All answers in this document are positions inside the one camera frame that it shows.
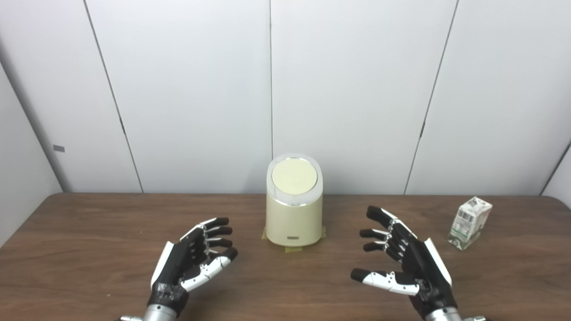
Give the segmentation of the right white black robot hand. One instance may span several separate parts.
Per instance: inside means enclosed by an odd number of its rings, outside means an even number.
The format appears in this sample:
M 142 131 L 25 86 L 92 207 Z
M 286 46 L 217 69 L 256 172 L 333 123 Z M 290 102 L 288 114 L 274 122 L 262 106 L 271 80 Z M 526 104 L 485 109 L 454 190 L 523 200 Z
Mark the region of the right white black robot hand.
M 377 206 L 369 206 L 367 218 L 381 224 L 360 231 L 362 238 L 375 238 L 363 246 L 365 252 L 382 251 L 400 264 L 401 272 L 370 271 L 354 268 L 357 282 L 409 297 L 424 321 L 461 321 L 452 292 L 451 275 L 434 242 L 419 240 L 401 219 Z

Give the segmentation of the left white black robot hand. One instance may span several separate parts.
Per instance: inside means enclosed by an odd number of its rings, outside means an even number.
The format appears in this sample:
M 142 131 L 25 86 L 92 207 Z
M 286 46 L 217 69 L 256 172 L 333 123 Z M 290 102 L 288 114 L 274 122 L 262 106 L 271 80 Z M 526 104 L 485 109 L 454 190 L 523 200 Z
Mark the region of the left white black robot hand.
M 166 242 L 151 278 L 151 294 L 144 321 L 175 321 L 185 309 L 190 292 L 210 282 L 237 257 L 228 218 L 200 222 L 177 243 Z

